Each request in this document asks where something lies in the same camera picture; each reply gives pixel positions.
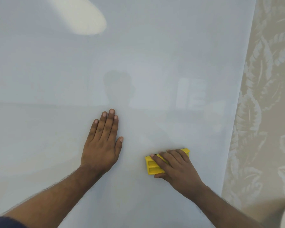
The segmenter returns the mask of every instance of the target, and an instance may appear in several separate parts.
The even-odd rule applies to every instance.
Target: yellow squeegee
[[[186,153],[186,155],[189,157],[189,152],[187,148],[181,149],[183,152]],[[164,160],[165,163],[168,163],[165,159],[163,159],[159,154],[156,154],[158,157],[160,157],[162,160]],[[164,173],[163,169],[161,169],[155,161],[152,160],[150,156],[145,157],[146,164],[147,164],[147,171],[148,174],[154,175],[159,173]]]

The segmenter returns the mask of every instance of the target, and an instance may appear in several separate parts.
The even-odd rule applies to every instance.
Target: leaf pattern wallpaper
[[[263,221],[285,208],[285,0],[257,0],[222,196]]]

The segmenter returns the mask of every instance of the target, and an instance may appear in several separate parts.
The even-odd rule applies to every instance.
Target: finger
[[[104,124],[105,124],[105,121],[107,120],[107,112],[103,112],[101,117],[100,117],[100,120],[98,122],[98,126],[97,126],[97,130],[96,130],[96,133],[95,133],[95,136],[94,136],[94,139],[100,139],[101,138],[101,135],[102,135],[102,132],[104,130]]]
[[[116,160],[119,157],[120,151],[122,150],[122,142],[123,142],[123,137],[120,137],[117,139],[115,143],[115,158]]]
[[[176,159],[176,161],[178,161],[180,164],[184,162],[181,155],[178,152],[176,152],[175,150],[168,149],[167,153],[171,154]]]
[[[162,179],[166,180],[170,184],[172,182],[172,178],[169,177],[169,175],[167,173],[156,174],[156,175],[154,175],[154,178],[162,178]]]
[[[105,128],[102,132],[101,138],[104,140],[108,140],[109,136],[110,136],[110,132],[112,129],[112,125],[113,125],[113,120],[114,120],[114,114],[115,114],[115,110],[114,109],[110,109],[109,110],[109,115],[108,118],[105,122]]]
[[[170,166],[173,168],[179,166],[178,161],[176,161],[175,157],[167,152],[160,152],[160,156],[162,156],[167,162],[169,162]]]
[[[118,122],[119,122],[119,119],[118,119],[118,116],[115,115],[114,116],[114,120],[113,120],[113,125],[112,125],[112,129],[111,129],[111,132],[110,132],[110,136],[109,136],[109,141],[116,141],[116,136],[117,136],[117,130],[118,130]]]
[[[163,169],[167,174],[170,173],[170,171],[172,170],[172,167],[169,166],[167,163],[165,163],[160,157],[158,157],[157,155],[151,154],[150,157],[152,158],[153,161],[156,162],[156,164]]]
[[[184,160],[185,162],[190,162],[189,157],[188,157],[188,156],[186,155],[186,153],[183,152],[181,149],[176,149],[175,151],[178,152],[178,153],[181,155],[181,157],[183,158],[183,160]]]
[[[98,120],[95,119],[92,126],[91,126],[89,135],[87,136],[87,140],[89,140],[89,141],[93,140],[93,138],[95,136],[96,129],[97,129],[97,125],[98,125]]]

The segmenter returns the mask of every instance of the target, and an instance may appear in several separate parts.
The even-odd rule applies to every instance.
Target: person's right arm
[[[207,187],[182,150],[168,150],[167,152],[160,152],[160,155],[169,162],[169,165],[152,154],[151,158],[165,171],[165,173],[156,174],[154,177],[163,178],[183,196],[194,202],[215,227],[262,227],[258,222],[232,207]]]

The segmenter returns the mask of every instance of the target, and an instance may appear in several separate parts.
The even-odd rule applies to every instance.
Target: navy shirt
[[[0,228],[27,228],[27,227],[12,218],[0,217]]]

